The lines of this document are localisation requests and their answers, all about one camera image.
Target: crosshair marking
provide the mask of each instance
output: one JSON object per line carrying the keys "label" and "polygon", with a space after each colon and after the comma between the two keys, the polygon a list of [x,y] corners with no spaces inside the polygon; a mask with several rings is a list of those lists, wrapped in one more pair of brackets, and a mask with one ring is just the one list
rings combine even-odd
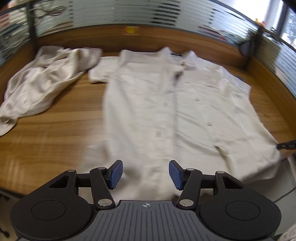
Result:
{"label": "crosshair marking", "polygon": [[150,207],[150,206],[152,206],[151,204],[149,204],[149,203],[144,203],[143,205],[141,205],[141,206],[143,206],[143,207],[145,207],[145,208],[148,208],[148,207]]}

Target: shirt sleeve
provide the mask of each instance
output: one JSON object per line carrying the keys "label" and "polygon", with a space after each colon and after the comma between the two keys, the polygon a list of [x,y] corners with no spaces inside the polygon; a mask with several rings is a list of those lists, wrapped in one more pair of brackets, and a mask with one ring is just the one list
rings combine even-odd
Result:
{"label": "shirt sleeve", "polygon": [[239,88],[248,98],[250,98],[251,87],[239,78],[233,76],[223,66],[212,63],[210,61],[199,58],[199,64],[206,67],[211,72],[217,72],[221,77],[225,78],[230,84]]}
{"label": "shirt sleeve", "polygon": [[117,67],[119,57],[101,57],[100,62],[91,70],[89,70],[90,83],[103,82],[108,83],[109,77]]}

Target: yellow sticker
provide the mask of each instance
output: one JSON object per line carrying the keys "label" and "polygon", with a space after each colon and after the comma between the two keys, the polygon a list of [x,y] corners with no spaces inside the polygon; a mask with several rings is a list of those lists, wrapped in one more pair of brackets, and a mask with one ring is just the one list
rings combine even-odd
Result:
{"label": "yellow sticker", "polygon": [[125,35],[138,35],[140,27],[129,26],[125,27]]}

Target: wooden table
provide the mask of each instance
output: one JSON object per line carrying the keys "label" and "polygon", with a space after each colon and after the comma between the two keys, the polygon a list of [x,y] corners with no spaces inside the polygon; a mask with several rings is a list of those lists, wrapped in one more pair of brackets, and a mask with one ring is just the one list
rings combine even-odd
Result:
{"label": "wooden table", "polygon": [[[292,140],[287,124],[262,88],[246,72],[229,67],[251,85],[251,102],[278,142]],[[84,161],[87,146],[103,139],[102,98],[106,84],[90,84],[87,73],[64,90],[47,111],[21,118],[0,137],[0,188],[28,194]]]}

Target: blue gripper pad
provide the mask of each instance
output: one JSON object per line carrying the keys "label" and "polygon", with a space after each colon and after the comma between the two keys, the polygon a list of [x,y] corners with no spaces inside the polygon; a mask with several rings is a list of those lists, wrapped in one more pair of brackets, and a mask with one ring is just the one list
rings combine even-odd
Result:
{"label": "blue gripper pad", "polygon": [[122,161],[118,163],[118,165],[114,168],[111,175],[110,180],[110,188],[114,189],[116,188],[121,176],[123,173],[123,163]]}
{"label": "blue gripper pad", "polygon": [[181,172],[178,170],[178,168],[174,165],[172,161],[168,164],[168,172],[170,174],[170,177],[175,184],[176,189],[183,190],[183,182],[181,180]]}

